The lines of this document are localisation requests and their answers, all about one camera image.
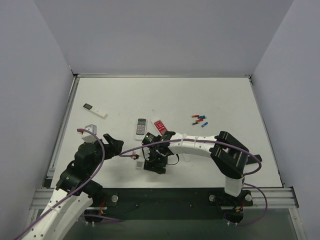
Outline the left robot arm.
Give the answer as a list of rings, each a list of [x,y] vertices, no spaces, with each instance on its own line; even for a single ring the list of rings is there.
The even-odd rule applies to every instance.
[[[61,173],[40,217],[26,229],[25,240],[62,240],[89,206],[104,200],[103,187],[93,181],[103,162],[118,156],[124,142],[104,134],[84,141]]]

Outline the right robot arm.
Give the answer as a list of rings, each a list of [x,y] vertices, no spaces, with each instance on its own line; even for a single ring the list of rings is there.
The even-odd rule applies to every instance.
[[[142,145],[149,149],[145,167],[150,170],[165,168],[163,161],[173,155],[210,158],[225,176],[224,192],[233,197],[241,194],[249,150],[226,131],[216,136],[191,136],[174,131],[155,136],[148,132]]]

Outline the white battery cover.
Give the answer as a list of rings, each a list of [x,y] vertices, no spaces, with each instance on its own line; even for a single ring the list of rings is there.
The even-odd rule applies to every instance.
[[[187,154],[181,154],[181,156],[186,163],[191,161],[190,157]]]

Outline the slim white remote control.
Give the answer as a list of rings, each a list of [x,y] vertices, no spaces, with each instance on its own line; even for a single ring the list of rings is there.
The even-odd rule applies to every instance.
[[[144,149],[138,149],[134,150],[132,153],[136,155],[134,159],[135,168],[138,170],[143,170],[145,166],[145,161],[149,159],[149,151]]]

